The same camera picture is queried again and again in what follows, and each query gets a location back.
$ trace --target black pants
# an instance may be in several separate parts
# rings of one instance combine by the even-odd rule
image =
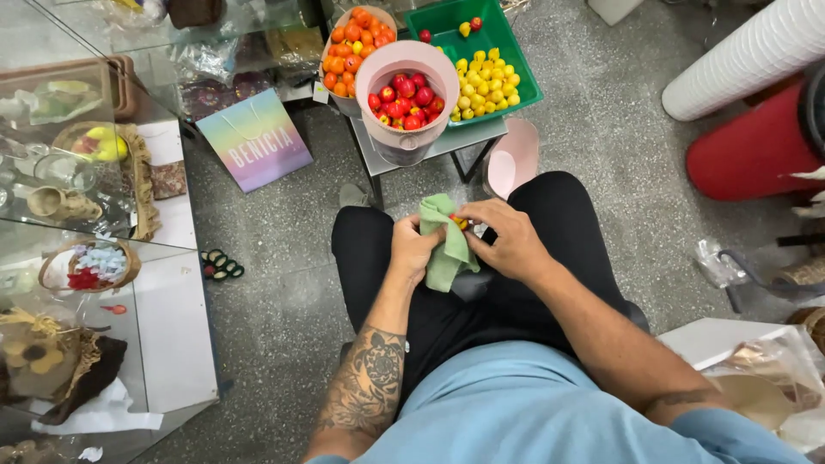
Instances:
[[[544,173],[518,187],[508,203],[530,217],[541,242],[590,291],[629,316],[629,303],[616,285],[593,204],[572,174]],[[332,253],[357,332],[370,312],[390,258],[393,219],[375,208],[348,206],[338,212]],[[491,244],[496,233],[487,229]],[[412,294],[404,359],[402,403],[425,376],[465,349],[504,340],[530,340],[575,356],[559,323],[524,284],[498,273],[478,301],[426,288]]]

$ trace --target light blue shirt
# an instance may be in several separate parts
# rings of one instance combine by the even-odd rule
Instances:
[[[439,366],[353,464],[483,462],[810,464],[732,411],[692,410],[656,425],[599,390],[570,357],[522,341],[472,348]]]

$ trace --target price tag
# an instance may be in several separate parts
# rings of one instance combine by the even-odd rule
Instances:
[[[315,81],[315,87],[312,91],[312,99],[318,103],[326,104],[329,100],[329,92],[327,88],[323,86],[321,81]]]

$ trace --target sleeve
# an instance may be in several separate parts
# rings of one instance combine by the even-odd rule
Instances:
[[[304,464],[349,464],[349,461],[340,456],[325,454],[323,456],[313,457]]]
[[[730,410],[692,410],[673,421],[671,430],[693,438],[723,462],[810,464],[805,456],[752,420]]]

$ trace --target tattoo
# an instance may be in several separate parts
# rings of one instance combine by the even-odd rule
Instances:
[[[344,428],[378,438],[389,428],[401,394],[404,341],[364,324],[329,384],[316,433]]]
[[[678,391],[676,393],[668,393],[658,397],[648,407],[648,412],[655,410],[659,406],[676,406],[689,405],[693,403],[706,403],[710,400],[717,399],[721,394],[719,391],[710,388],[691,391]]]

